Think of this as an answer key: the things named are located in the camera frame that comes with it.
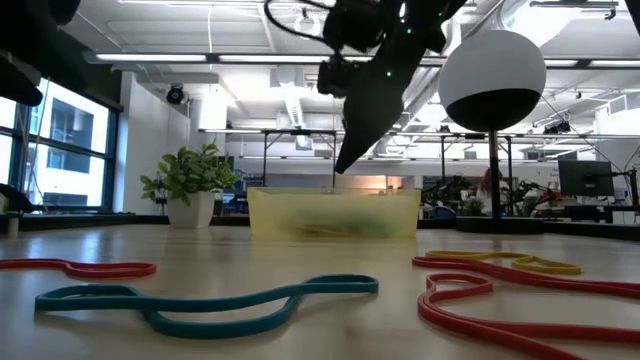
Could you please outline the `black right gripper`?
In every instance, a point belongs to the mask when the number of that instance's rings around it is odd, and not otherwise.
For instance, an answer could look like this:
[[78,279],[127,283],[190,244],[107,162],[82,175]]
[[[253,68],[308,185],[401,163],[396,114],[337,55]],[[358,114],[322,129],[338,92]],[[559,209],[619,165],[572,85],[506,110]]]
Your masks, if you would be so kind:
[[428,50],[442,52],[445,0],[336,0],[324,25],[334,54],[326,75],[359,75],[343,107],[345,136],[335,165],[344,173],[399,119],[405,82]]

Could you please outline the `red rubber band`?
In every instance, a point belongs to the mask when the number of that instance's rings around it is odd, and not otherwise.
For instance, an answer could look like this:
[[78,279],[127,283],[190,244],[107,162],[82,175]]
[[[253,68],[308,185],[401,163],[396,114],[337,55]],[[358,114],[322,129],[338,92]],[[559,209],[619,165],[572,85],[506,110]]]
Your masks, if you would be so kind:
[[640,344],[640,330],[553,323],[492,321],[461,316],[437,306],[440,301],[468,298],[493,291],[490,280],[460,273],[426,277],[426,291],[418,297],[419,316],[437,326],[520,351],[538,360],[585,360],[543,343],[543,338]]
[[414,266],[424,268],[457,269],[481,273],[499,280],[517,283],[520,285],[599,293],[640,300],[640,283],[572,280],[536,274],[533,272],[464,258],[415,256],[412,258],[412,264]]
[[23,258],[0,260],[0,270],[60,270],[67,276],[84,279],[140,278],[156,273],[153,263],[82,263],[55,258]]

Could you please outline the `yellow rubber band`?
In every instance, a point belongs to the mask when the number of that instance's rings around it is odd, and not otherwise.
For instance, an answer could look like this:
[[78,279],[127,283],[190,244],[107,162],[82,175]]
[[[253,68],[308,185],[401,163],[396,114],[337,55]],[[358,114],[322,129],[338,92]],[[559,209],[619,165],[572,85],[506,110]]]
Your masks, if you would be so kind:
[[489,260],[494,258],[511,259],[511,267],[545,274],[554,275],[580,275],[582,268],[578,265],[552,261],[538,256],[516,252],[464,252],[464,251],[428,251],[427,257],[448,257],[470,260]]

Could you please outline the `blue rubber band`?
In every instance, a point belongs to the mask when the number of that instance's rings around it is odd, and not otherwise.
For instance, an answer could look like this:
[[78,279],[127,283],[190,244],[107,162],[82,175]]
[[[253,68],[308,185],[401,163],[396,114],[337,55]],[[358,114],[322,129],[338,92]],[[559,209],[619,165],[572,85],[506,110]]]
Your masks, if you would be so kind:
[[[74,285],[42,293],[35,298],[37,312],[80,310],[136,310],[150,327],[163,335],[186,339],[230,339],[274,330],[286,324],[302,299],[312,294],[376,294],[379,281],[355,274],[310,278],[252,294],[209,299],[181,299],[144,295],[126,285]],[[230,322],[196,323],[165,317],[172,313],[217,313],[283,300],[283,306],[264,316]]]

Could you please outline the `yellow translucent plastic bin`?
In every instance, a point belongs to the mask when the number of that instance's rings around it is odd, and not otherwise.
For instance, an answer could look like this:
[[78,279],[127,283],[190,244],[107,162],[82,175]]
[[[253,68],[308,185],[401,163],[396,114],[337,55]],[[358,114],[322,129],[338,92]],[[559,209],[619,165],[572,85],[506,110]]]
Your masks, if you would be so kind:
[[412,238],[421,194],[414,190],[251,187],[251,235],[257,238]]

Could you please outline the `long ceiling light strip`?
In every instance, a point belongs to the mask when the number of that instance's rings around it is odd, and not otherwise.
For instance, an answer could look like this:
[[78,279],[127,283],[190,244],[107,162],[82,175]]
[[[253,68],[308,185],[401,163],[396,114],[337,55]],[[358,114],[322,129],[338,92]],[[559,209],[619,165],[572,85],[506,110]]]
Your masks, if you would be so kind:
[[206,55],[199,54],[96,54],[95,57],[101,61],[112,62],[206,62]]
[[603,60],[592,60],[589,64],[592,68],[600,68],[600,69],[631,69],[638,70],[640,69],[640,59],[632,59],[632,60],[613,60],[613,59],[603,59]]
[[328,55],[257,55],[257,54],[235,54],[219,55],[218,59],[222,63],[238,64],[316,64],[329,59]]

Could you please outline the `white globe lamp black base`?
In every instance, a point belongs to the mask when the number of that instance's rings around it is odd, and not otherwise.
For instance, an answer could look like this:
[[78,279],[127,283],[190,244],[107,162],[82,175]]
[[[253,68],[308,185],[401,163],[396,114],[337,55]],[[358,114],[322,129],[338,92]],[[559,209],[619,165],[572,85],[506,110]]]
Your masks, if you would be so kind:
[[506,30],[480,32],[464,40],[440,72],[438,93],[448,117],[457,125],[487,135],[491,213],[457,216],[456,229],[467,233],[534,235],[535,219],[504,217],[500,205],[498,132],[526,118],[546,84],[546,65],[537,45]]

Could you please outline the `person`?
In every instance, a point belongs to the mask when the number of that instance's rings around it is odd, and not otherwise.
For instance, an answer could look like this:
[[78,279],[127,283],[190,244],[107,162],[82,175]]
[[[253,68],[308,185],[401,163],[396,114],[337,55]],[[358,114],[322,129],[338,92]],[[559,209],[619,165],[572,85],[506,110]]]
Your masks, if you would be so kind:
[[477,193],[476,193],[477,197],[480,198],[483,201],[491,201],[491,197],[492,197],[492,175],[491,175],[491,169],[488,168],[477,189]]

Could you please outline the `black round ceiling fixture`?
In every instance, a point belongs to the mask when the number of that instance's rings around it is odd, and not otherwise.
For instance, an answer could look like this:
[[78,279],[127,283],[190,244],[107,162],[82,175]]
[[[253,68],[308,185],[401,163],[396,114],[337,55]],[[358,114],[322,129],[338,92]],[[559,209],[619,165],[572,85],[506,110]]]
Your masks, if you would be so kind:
[[187,94],[184,91],[183,84],[172,84],[167,91],[165,99],[172,105],[181,105],[187,100]]

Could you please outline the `green plant in white pot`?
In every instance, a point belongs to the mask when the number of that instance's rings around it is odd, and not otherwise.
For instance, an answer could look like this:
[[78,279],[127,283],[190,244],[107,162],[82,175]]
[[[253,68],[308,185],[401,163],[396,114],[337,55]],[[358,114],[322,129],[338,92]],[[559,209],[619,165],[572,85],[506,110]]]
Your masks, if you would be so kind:
[[162,195],[170,225],[199,229],[210,225],[215,193],[230,189],[240,180],[232,169],[231,158],[222,156],[215,143],[198,150],[181,147],[176,154],[165,154],[154,177],[140,176],[142,199],[156,202]]

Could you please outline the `black computer monitor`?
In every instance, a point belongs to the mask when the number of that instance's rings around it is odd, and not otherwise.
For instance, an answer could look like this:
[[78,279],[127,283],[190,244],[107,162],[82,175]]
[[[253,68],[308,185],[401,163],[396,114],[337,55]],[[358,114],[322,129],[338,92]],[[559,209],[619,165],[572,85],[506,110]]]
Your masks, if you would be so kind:
[[606,161],[561,160],[560,190],[566,196],[613,196],[612,167]]

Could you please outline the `black background rig frame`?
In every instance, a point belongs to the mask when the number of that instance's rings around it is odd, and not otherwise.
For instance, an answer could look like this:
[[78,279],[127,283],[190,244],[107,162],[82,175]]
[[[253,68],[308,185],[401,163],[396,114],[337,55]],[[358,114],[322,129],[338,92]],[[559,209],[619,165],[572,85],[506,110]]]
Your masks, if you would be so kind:
[[[499,170],[507,177],[555,181],[561,160],[609,161],[613,169],[640,166],[626,148],[640,134],[508,134],[496,139]],[[348,175],[481,177],[490,166],[489,136],[480,133],[394,133],[374,145],[344,172]]]
[[332,188],[336,185],[336,147],[337,140],[340,131],[336,130],[322,130],[322,129],[303,129],[303,128],[291,128],[291,129],[204,129],[199,128],[200,133],[215,133],[215,134],[261,134],[263,136],[263,155],[262,155],[262,184],[267,186],[267,153],[271,145],[273,145],[282,135],[289,136],[312,136],[317,135],[321,138],[324,136],[331,136],[333,143],[329,143],[329,147],[332,149],[331,157],[324,157],[324,160],[332,161]]

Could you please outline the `black metal rail frame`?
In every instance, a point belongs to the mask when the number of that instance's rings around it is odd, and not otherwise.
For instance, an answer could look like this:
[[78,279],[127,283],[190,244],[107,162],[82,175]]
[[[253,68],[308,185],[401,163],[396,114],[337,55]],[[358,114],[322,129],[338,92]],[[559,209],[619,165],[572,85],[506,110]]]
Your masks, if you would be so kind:
[[[167,216],[134,214],[28,215],[17,220],[23,232],[60,230],[116,225],[168,225]],[[469,233],[537,235],[543,233],[606,238],[640,242],[640,225],[608,223],[550,222],[536,218],[481,220],[461,217],[456,220],[417,220],[417,229],[447,229]]]

